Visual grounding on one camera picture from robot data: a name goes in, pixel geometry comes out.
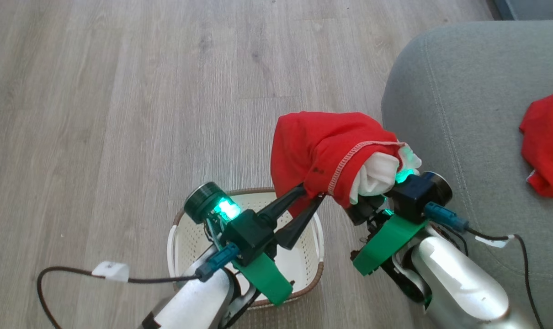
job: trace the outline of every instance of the laundry basket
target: laundry basket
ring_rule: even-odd
[[[273,200],[276,194],[273,189],[248,189],[228,192],[228,195],[241,206],[242,209],[258,211]],[[285,212],[278,220],[277,229],[291,221],[289,212]],[[209,248],[208,241],[203,231],[203,225],[196,225],[183,210],[181,210],[170,229],[167,241],[167,265],[171,277],[180,276],[197,258]],[[310,292],[321,279],[323,273],[323,229],[319,217],[314,214],[307,225],[307,229],[297,241],[292,250],[277,247],[275,264],[285,278],[295,281],[293,294],[285,302],[291,302]],[[241,274],[237,279],[243,292],[247,291],[250,284]],[[272,306],[272,303],[261,294],[252,304],[251,308],[264,308]]]

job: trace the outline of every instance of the brown basket rim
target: brown basket rim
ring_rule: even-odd
[[[254,187],[252,189],[240,189],[240,190],[228,191],[228,192],[226,192],[226,194],[228,194],[229,196],[240,196],[242,194],[270,193],[270,192],[274,192],[274,191],[275,190],[273,188],[270,188],[270,187]],[[173,221],[173,225],[179,226],[181,218],[183,217],[184,214],[185,214],[185,211],[183,210],[183,208],[181,208],[181,210],[179,210],[179,212],[177,212],[177,215],[175,216],[175,220]],[[313,290],[317,286],[319,281],[321,280],[321,276],[323,275],[323,267],[324,267],[323,261],[319,262],[318,268],[317,268],[317,273],[315,273],[315,277],[311,281],[311,283],[308,286],[306,286],[305,288],[303,288],[302,290],[299,290],[298,292],[291,294],[285,302],[290,302],[294,299],[297,299],[297,298],[303,296],[304,294],[310,292],[311,290]],[[261,300],[261,301],[257,300],[255,302],[253,302],[253,304],[250,306],[250,308],[259,308],[259,307],[262,307],[262,306],[269,306],[269,305],[272,305],[272,303],[268,299]]]

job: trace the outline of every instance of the sofa seam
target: sofa seam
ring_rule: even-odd
[[[435,83],[435,77],[433,76],[433,71],[431,68],[431,59],[429,58],[429,48],[427,46],[427,39],[428,39],[428,35],[425,35],[425,37],[423,38],[423,43],[421,44],[421,53],[423,55],[423,58],[425,59],[425,70],[427,72],[427,77],[429,77],[429,85],[431,86],[431,93],[433,94],[433,100],[435,101],[435,110],[437,111],[437,114],[439,114],[439,121],[441,121],[441,132],[443,133],[443,137],[447,142],[447,150],[449,151],[449,156],[452,159],[452,168],[456,175],[457,185],[460,188],[460,190],[462,190],[461,181],[460,181],[459,175],[457,174],[457,169],[454,164],[455,159],[453,158],[452,148],[450,146],[449,139],[447,138],[445,122],[443,121],[443,115],[439,111],[439,106],[438,106],[439,100],[437,98],[437,94],[435,93],[435,87],[433,85]],[[469,213],[469,209],[467,208],[467,203],[465,202],[465,198],[464,198],[463,205],[464,205],[465,211],[469,215],[470,213]]]
[[[475,215],[475,210],[473,209],[473,204],[471,202],[471,196],[469,195],[469,191],[467,189],[467,183],[465,183],[465,177],[464,177],[463,170],[461,169],[461,163],[460,163],[460,160],[459,160],[459,156],[457,154],[457,149],[456,149],[456,146],[455,146],[455,142],[453,141],[453,138],[452,138],[451,129],[449,127],[449,121],[447,120],[447,113],[445,112],[445,108],[443,106],[443,101],[441,99],[441,95],[439,94],[439,86],[437,85],[437,81],[435,79],[435,73],[433,73],[433,67],[431,66],[431,57],[429,56],[429,47],[428,47],[428,35],[425,35],[425,37],[423,39],[423,44],[421,45],[421,52],[422,52],[423,47],[425,48],[425,54],[424,54],[425,63],[426,63],[425,69],[427,69],[427,75],[429,75],[429,83],[431,85],[431,91],[433,93],[433,98],[435,99],[437,114],[439,114],[440,121],[441,121],[441,130],[443,132],[443,137],[446,138],[447,148],[449,150],[450,157],[452,158],[452,168],[455,171],[458,187],[460,188],[460,190],[461,190],[461,182],[460,182],[458,173],[461,174],[461,180],[463,181],[465,194],[464,194],[464,191],[461,191],[460,194],[464,198],[464,200],[463,200],[464,208],[467,211],[468,215],[471,216],[473,221],[478,226],[477,229],[481,232],[481,228],[479,226],[479,222],[477,221],[477,217]],[[466,202],[465,198],[467,198],[467,200],[469,202],[469,209],[471,209],[471,211],[468,209],[468,205],[467,205],[467,202]],[[490,250],[490,248],[488,246],[483,246],[483,247],[486,248],[487,252],[490,255],[492,255],[492,258],[494,258],[494,260],[496,261],[496,264],[498,264],[500,267],[502,267],[504,269],[507,269],[509,271],[515,272],[518,275],[519,274],[524,275],[524,270],[517,269],[514,266],[509,266],[509,265],[503,264],[498,259],[498,257],[496,257],[494,252],[492,252],[492,250]],[[553,275],[549,275],[549,274],[545,274],[545,273],[535,273],[535,272],[533,272],[532,275],[533,276],[540,276],[540,277],[548,277],[550,279],[553,279]]]
[[[510,10],[510,15],[512,16],[512,18],[515,19],[515,21],[518,21],[518,16],[513,6],[511,6],[510,0],[504,0],[504,2],[506,2],[506,6],[508,6],[508,10]]]

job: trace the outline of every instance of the blue connector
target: blue connector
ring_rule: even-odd
[[[431,221],[451,227],[458,233],[464,233],[465,229],[469,226],[469,222],[466,219],[458,217],[456,213],[435,202],[427,203],[423,212]]]
[[[224,249],[216,252],[207,262],[195,270],[195,275],[199,276],[199,281],[208,281],[217,270],[226,266],[229,262],[238,257],[239,248],[235,244],[228,244]]]

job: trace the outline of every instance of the green led light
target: green led light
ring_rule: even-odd
[[[222,198],[214,210],[226,219],[226,221],[231,221],[242,212],[237,204],[226,198]]]
[[[401,171],[400,173],[396,174],[396,183],[402,183],[403,181],[406,181],[406,177],[408,177],[410,174],[414,174],[415,171],[412,169]]]

